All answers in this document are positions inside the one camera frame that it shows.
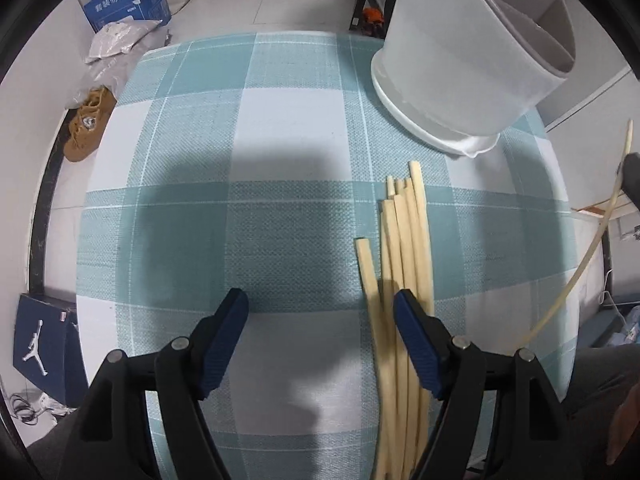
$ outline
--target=cardboard box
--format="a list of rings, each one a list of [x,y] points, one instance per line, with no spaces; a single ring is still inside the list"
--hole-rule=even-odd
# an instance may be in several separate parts
[[[166,0],[91,0],[83,9],[95,32],[126,16],[134,20],[162,20],[162,25],[171,19]]]
[[[76,304],[22,294],[14,331],[14,367],[58,402],[77,408],[89,386]]]

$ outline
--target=orange object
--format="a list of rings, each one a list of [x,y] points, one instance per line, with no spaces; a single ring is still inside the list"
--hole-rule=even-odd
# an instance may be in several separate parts
[[[385,21],[385,18],[382,15],[382,12],[380,12],[377,9],[374,9],[373,7],[365,7],[362,10],[362,15],[364,19],[367,21],[367,23],[384,23]]]

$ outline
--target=wooden stick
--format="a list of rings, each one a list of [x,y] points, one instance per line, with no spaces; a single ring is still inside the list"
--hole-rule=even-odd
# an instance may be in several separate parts
[[[434,316],[433,297],[433,266],[431,264],[431,239],[429,233],[429,219],[427,217],[427,200],[424,192],[424,182],[422,180],[422,168],[420,163],[413,160],[409,163],[411,182],[414,188],[415,205],[418,213],[420,231],[422,232],[422,250],[424,256],[423,263],[416,264],[418,273],[418,301],[429,316]],[[431,404],[431,394],[420,388],[420,409],[418,410],[418,443],[415,454],[415,465],[417,465],[422,452],[427,446],[429,439],[429,410]]]
[[[398,220],[396,218],[396,206],[393,200],[382,202],[382,213],[385,221],[385,233],[388,241],[389,257],[391,260],[391,274],[393,277],[394,293],[404,288],[404,277],[402,274],[402,254],[400,250],[400,233],[398,231]],[[402,462],[404,459],[404,442],[406,439],[406,416],[407,416],[407,382],[408,382],[408,355],[404,343],[396,330],[396,436],[393,442],[396,444],[394,455],[398,457],[394,465],[393,479],[401,480]]]
[[[396,188],[394,188],[394,178],[390,175],[386,177],[386,197],[393,198],[396,194]]]
[[[396,194],[394,196],[394,205],[396,206],[396,218],[398,219],[398,231],[400,234],[400,252],[402,256],[402,277],[404,278],[404,288],[408,288],[414,296],[416,296],[414,247],[411,238],[409,213],[407,211],[404,196]]]
[[[402,195],[404,190],[404,180],[402,178],[396,179],[396,195]]]
[[[631,142],[633,141],[633,138],[634,138],[634,122],[632,119],[629,119],[629,122],[627,123],[627,126],[626,126],[625,147],[622,151],[622,159],[620,160],[621,165],[624,162],[625,157],[629,154],[629,151],[631,150]],[[604,231],[606,231],[607,226],[609,225],[609,219],[611,218],[613,209],[616,207],[616,202],[618,200],[618,194],[620,193],[621,186],[622,186],[622,170],[619,171],[618,175],[616,176],[616,181],[613,185],[613,192],[611,193],[611,198],[609,199],[609,205],[607,205],[607,210],[605,211],[604,216],[602,217],[602,220],[600,220],[600,224],[598,225],[598,230],[596,231],[596,235],[593,237],[593,240],[591,241],[591,245],[589,245],[589,247],[587,248],[587,252],[584,253],[584,256],[582,257],[582,260],[580,261],[578,268],[575,269],[574,274],[566,283],[566,285],[560,292],[560,295],[556,298],[556,300],[551,305],[551,307],[549,307],[549,310],[546,311],[542,319],[540,319],[540,321],[536,323],[535,327],[531,329],[531,332],[529,332],[527,336],[520,341],[518,346],[513,349],[514,352],[518,348],[528,345],[533,340],[533,338],[535,338],[535,336],[537,336],[538,333],[545,327],[545,325],[549,321],[551,321],[551,318],[555,316],[556,312],[558,312],[558,310],[560,310],[564,305],[564,302],[566,298],[569,296],[569,293],[571,293],[572,288],[574,288],[575,284],[580,279],[580,276],[584,272],[584,269],[586,269],[587,265],[589,265],[589,262],[591,261],[591,257],[593,256],[593,253],[598,247],[600,243],[600,239],[604,234]]]
[[[402,254],[402,277],[404,278],[404,288],[408,288],[414,296],[417,295],[415,282],[415,260],[414,246],[411,236],[411,225],[409,222],[409,213],[406,200],[407,189],[402,188],[402,194],[394,196],[394,205],[396,206],[396,216],[398,218],[398,230],[400,231],[400,250]],[[417,443],[417,415],[420,393],[418,389],[418,378],[415,375],[413,365],[409,361],[408,354],[404,344],[402,345],[401,365],[406,366],[407,380],[400,383],[398,379],[398,398],[406,396],[407,412],[406,412],[406,438],[404,441],[402,478],[407,479],[411,473],[414,464],[415,446]],[[398,365],[398,376],[400,377],[400,365]]]
[[[402,254],[400,251],[400,233],[396,218],[396,207],[393,200],[382,201],[382,213],[385,219],[386,236],[388,241],[389,256],[391,259],[391,274],[398,290],[404,288],[402,278]]]
[[[431,237],[429,233],[429,219],[427,217],[427,198],[424,192],[424,182],[422,180],[422,168],[420,162],[412,160],[409,162],[409,172],[411,173],[411,180],[414,184],[415,204],[418,209],[418,218],[420,220],[420,227],[422,229],[422,243],[424,245],[425,254],[425,297],[426,312],[429,316],[434,316],[434,304],[433,304],[433,264],[431,261]]]
[[[422,229],[420,228],[420,220],[418,218],[418,208],[415,201],[414,185],[412,179],[406,180],[406,193],[404,197],[407,202],[407,210],[409,213],[409,222],[411,225],[411,236],[414,243],[414,259],[415,259],[415,273],[417,280],[417,299],[422,305],[422,309],[427,311],[427,305],[433,301],[433,297],[430,295],[433,290],[430,287],[430,280],[426,273],[426,252],[424,249],[424,243],[422,240]],[[415,374],[415,370],[411,361],[409,362],[409,406],[415,406],[416,411],[412,413],[409,410],[408,420],[412,419],[416,421],[416,444],[414,449],[414,455],[406,455],[404,457],[405,466],[407,463],[410,465],[410,469],[415,468],[417,461],[420,460],[420,456],[427,445],[427,437],[429,431],[429,402],[430,398],[428,392],[423,390],[420,386],[418,377]],[[407,433],[412,432],[411,424],[407,426]]]
[[[388,235],[386,234],[386,221],[384,212],[380,214],[380,267],[382,271],[382,310],[385,319],[386,325],[386,336],[387,342],[389,345],[389,351],[391,353],[390,356],[390,366],[389,373],[392,377],[392,383],[394,387],[390,391],[390,396],[392,398],[388,399],[388,403],[393,407],[394,413],[393,417],[388,423],[390,423],[390,428],[388,428],[388,433],[394,436],[394,440],[389,441],[386,439],[386,447],[388,449],[388,454],[390,456],[390,464],[387,466],[387,472],[390,474],[390,478],[398,478],[396,476],[396,472],[399,470],[397,474],[402,473],[402,461],[401,457],[398,455],[395,444],[396,437],[396,418],[398,413],[398,396],[396,393],[396,384],[398,380],[398,376],[396,374],[396,323],[394,322],[394,313],[393,313],[393,302],[394,302],[394,294],[398,286],[393,282],[392,272],[391,272],[391,256],[389,255],[389,247],[388,247]]]
[[[431,301],[431,280],[427,272],[426,252],[424,248],[424,240],[422,229],[420,228],[420,219],[418,217],[418,207],[415,200],[414,184],[408,178],[406,180],[406,199],[407,212],[409,213],[409,225],[411,228],[411,238],[414,248],[415,261],[415,279],[417,288],[417,299],[422,305],[422,309],[428,310],[427,303]]]
[[[367,299],[367,310],[371,323],[371,333],[376,351],[376,363],[378,364],[378,384],[380,385],[380,397],[382,404],[382,428],[386,430],[388,442],[394,442],[396,437],[395,405],[392,399],[395,397],[396,384],[391,373],[394,354],[390,351],[386,338],[386,328],[380,303],[380,292],[378,290],[378,280],[373,266],[373,257],[369,240],[359,238],[356,240],[356,254],[358,255],[358,265],[360,266],[360,279],[362,289]],[[377,462],[380,470],[384,471],[386,461],[385,453],[388,453],[388,446],[385,449],[378,449]]]
[[[429,410],[431,406],[431,393],[420,387],[420,408],[418,409],[418,444],[415,447],[414,467],[420,462],[429,441]]]
[[[396,344],[394,294],[396,293],[398,286],[394,283],[391,272],[391,256],[389,255],[388,235],[386,234],[384,212],[380,213],[380,268],[382,271],[382,310],[385,314],[386,335],[389,341],[389,346],[394,347]]]
[[[389,439],[387,436],[386,418],[380,417],[380,434],[378,435],[378,446],[376,448],[376,463],[372,478],[373,480],[387,480],[391,474],[391,456],[393,450],[389,449]]]

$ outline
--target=cable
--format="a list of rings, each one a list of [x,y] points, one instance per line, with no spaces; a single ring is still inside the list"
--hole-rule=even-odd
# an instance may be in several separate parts
[[[638,305],[640,305],[640,300],[637,300],[637,301],[623,301],[622,303],[617,303],[618,307],[621,307],[623,305],[638,306]]]
[[[613,269],[609,269],[607,273],[604,275],[604,285],[602,286],[603,290],[598,297],[599,298],[598,302],[600,303],[600,305],[602,305],[602,302],[604,301],[604,292],[607,290],[607,282],[609,281],[609,276],[611,275],[612,272],[613,272]]]
[[[626,332],[626,334],[628,334],[630,332],[630,330],[626,329],[626,319],[625,317],[622,315],[622,313],[620,312],[620,310],[618,309],[618,306],[616,305],[616,302],[613,301],[613,298],[611,297],[611,293],[608,290],[603,290],[602,291],[602,300],[600,301],[600,305],[602,305],[602,303],[604,302],[604,297],[605,294],[609,295],[609,301],[611,302],[611,304],[613,305],[613,308],[616,311],[616,314],[618,315],[618,317],[620,318],[620,320],[622,321],[622,330],[624,332]]]
[[[535,338],[535,336],[537,336],[540,333],[540,331],[552,319],[552,317],[555,316],[558,310],[560,310],[560,308],[564,305],[564,302],[566,301],[567,296],[572,291],[575,284],[578,282],[578,280],[582,276],[584,269],[587,268],[587,265],[591,261],[591,258],[593,257],[593,253],[596,251],[596,248],[598,247],[600,240],[602,240],[602,235],[604,234],[604,231],[606,231],[607,227],[609,226],[609,219],[611,218],[613,209],[616,206],[618,195],[620,194],[620,188],[622,187],[622,162],[625,160],[625,157],[631,151],[631,141],[633,139],[633,136],[634,136],[634,122],[633,120],[629,119],[628,126],[626,128],[625,147],[622,151],[622,158],[620,160],[620,166],[618,167],[618,173],[616,175],[616,183],[613,186],[613,192],[611,193],[611,198],[609,199],[609,205],[607,206],[607,209],[604,213],[604,216],[602,217],[602,220],[600,220],[598,231],[596,232],[596,235],[593,237],[593,240],[591,241],[591,245],[589,246],[589,248],[587,249],[587,252],[583,256],[582,261],[580,262],[580,265],[578,265],[578,268],[575,269],[574,275],[571,277],[568,283],[564,286],[564,288],[562,289],[562,292],[560,292],[560,295],[554,301],[554,304],[551,306],[551,308],[546,311],[546,314],[544,315],[544,317],[535,325],[535,327],[533,327],[531,332],[529,332],[522,339],[522,341],[518,345],[518,348],[522,348],[523,346],[528,345],[532,341],[532,339]]]
[[[41,412],[33,409],[27,399],[19,394],[12,394],[9,397],[9,406],[11,407],[12,417],[20,420],[27,426],[35,426],[38,423],[38,417]]]

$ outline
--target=teal checkered fabric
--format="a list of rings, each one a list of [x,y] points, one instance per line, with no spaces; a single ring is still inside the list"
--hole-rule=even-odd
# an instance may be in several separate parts
[[[512,349],[575,267],[566,191],[537,112],[478,158],[435,151],[377,98],[370,62],[381,47],[240,34],[149,52],[98,152],[78,250],[89,374],[100,341],[157,351],[243,288],[247,325],[202,403],[234,480],[369,479],[378,393],[353,240],[379,251],[384,179],[408,176],[409,160],[422,165],[436,314],[452,334]],[[531,345],[560,396],[577,314],[571,296]],[[486,396],[477,457],[494,400]],[[157,398],[148,405],[171,479]]]

